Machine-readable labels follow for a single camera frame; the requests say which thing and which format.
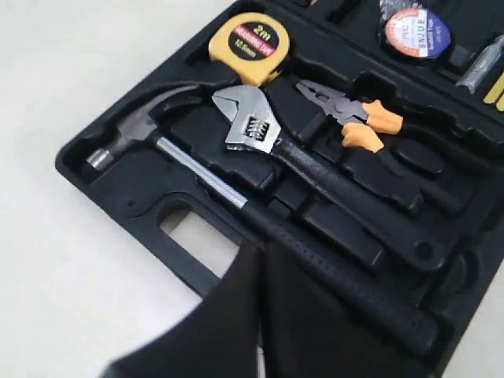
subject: white surface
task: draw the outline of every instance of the white surface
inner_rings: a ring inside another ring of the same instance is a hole
[[[0,0],[2,378],[95,377],[198,304],[54,158],[230,2]],[[447,376],[504,375],[503,284]]]

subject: wrench jaw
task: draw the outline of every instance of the wrench jaw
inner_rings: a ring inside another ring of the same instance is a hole
[[[229,150],[271,152],[282,130],[259,88],[230,87],[216,92],[212,99],[231,122],[225,140]]]

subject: hammer head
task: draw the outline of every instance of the hammer head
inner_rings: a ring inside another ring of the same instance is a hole
[[[179,87],[159,94],[140,106],[116,124],[117,133],[114,140],[106,147],[96,150],[88,157],[86,160],[87,164],[93,170],[103,172],[116,158],[127,150],[146,142],[149,136],[158,128],[158,125],[150,115],[154,108],[160,106],[163,108],[161,113],[165,113],[179,106],[195,103],[195,97],[191,96],[198,89],[197,85]]]
[[[271,152],[281,127],[258,87],[228,87],[215,92],[212,100],[231,122],[225,141],[229,150]]]

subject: tool case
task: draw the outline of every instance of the tool case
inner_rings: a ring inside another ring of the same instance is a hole
[[[69,141],[56,159],[60,174],[184,283],[207,298],[220,279],[161,230],[166,217],[190,209],[238,245],[249,241],[267,250],[267,240],[244,224],[236,211],[196,180],[191,171],[147,145],[129,150],[101,175],[91,175],[83,168],[87,157],[113,138],[113,125],[153,93],[194,83],[203,87],[202,104],[184,108],[164,120],[160,125],[163,135],[226,183],[303,229],[377,286],[421,309],[439,324],[433,348],[416,355],[358,311],[346,307],[337,295],[329,295],[324,287],[303,277],[296,281],[295,290],[300,295],[317,297],[314,311],[331,313],[336,303],[344,309],[334,323],[322,323],[329,335],[339,338],[335,342],[356,354],[365,344],[365,352],[377,360],[381,356],[385,365],[373,371],[376,364],[363,359],[353,370],[344,361],[347,354],[334,353],[332,363],[318,365],[313,376],[442,376],[504,257],[504,116],[482,101],[504,69],[504,59],[486,75],[475,94],[455,86],[478,53],[496,35],[504,33],[504,7],[498,0],[477,4],[430,2],[429,7],[446,22],[453,40],[438,58],[414,61],[380,41],[378,3],[237,1]],[[348,212],[328,202],[269,156],[225,148],[230,125],[210,97],[214,91],[241,81],[226,64],[210,59],[208,45],[222,24],[247,12],[269,15],[290,36],[291,46],[281,74],[261,86],[282,127],[316,159],[330,164],[356,187],[386,204],[388,211],[407,216],[441,240],[447,246],[443,254],[431,256],[428,251],[419,251],[417,256],[425,261],[435,258],[440,261],[438,266],[420,271],[405,264],[388,250],[386,241],[373,238]],[[379,99],[409,124],[433,130],[427,137],[412,134],[380,138],[396,161],[458,198],[463,209],[457,214],[444,213],[430,201],[422,201],[418,187],[394,175],[373,152],[344,148],[341,125],[296,90],[299,80],[313,80],[344,91],[351,99]],[[460,149],[450,153],[443,140]],[[278,277],[275,283],[282,285]],[[268,316],[267,310],[262,311],[263,317]],[[307,309],[302,311],[275,311],[273,324],[280,327],[289,318],[301,325],[309,316]],[[313,332],[323,331],[314,326]],[[316,361],[317,354],[330,354],[327,343],[311,342],[315,350],[304,358]],[[272,360],[281,355],[285,358],[289,351],[291,357],[296,354],[296,346],[277,343],[275,347],[281,350],[267,348]],[[267,371],[268,364],[275,364],[272,360],[266,356]],[[288,376],[305,376],[301,369],[296,370],[295,363],[293,366]],[[339,366],[346,368],[342,372]],[[398,366],[401,375],[397,375]],[[283,376],[279,369],[270,371]]]

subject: wrench handle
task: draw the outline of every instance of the wrench handle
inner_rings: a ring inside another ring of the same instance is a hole
[[[323,287],[364,313],[415,354],[426,354],[439,333],[437,323],[418,308],[385,291],[338,254],[249,200],[243,219],[269,239],[285,246],[297,263]]]
[[[443,265],[444,246],[433,235],[371,196],[330,165],[309,155],[286,132],[280,133],[271,155],[328,201],[357,219],[407,264],[421,272],[432,272]]]

